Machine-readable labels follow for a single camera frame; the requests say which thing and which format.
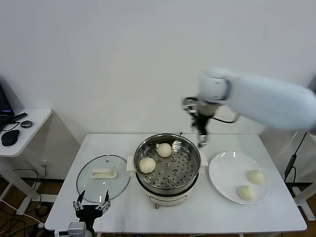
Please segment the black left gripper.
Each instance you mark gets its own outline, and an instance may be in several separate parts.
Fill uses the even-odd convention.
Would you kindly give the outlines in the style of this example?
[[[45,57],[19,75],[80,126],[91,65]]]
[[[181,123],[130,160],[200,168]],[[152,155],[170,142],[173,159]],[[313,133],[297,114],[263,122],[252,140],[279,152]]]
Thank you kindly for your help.
[[[103,212],[107,212],[111,207],[109,191],[107,190],[104,201],[99,205],[82,205],[84,194],[85,190],[79,194],[77,200],[73,201],[73,208],[80,222],[93,224],[96,219],[102,217]]]

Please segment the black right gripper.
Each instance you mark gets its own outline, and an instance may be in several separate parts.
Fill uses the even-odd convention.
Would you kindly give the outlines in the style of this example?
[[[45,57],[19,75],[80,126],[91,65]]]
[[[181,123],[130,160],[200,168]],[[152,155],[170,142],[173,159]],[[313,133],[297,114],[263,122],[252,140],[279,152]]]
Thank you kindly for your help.
[[[210,110],[206,108],[199,108],[191,111],[192,123],[191,127],[195,128],[198,132],[197,135],[197,146],[204,147],[207,145],[207,124],[210,119]]]

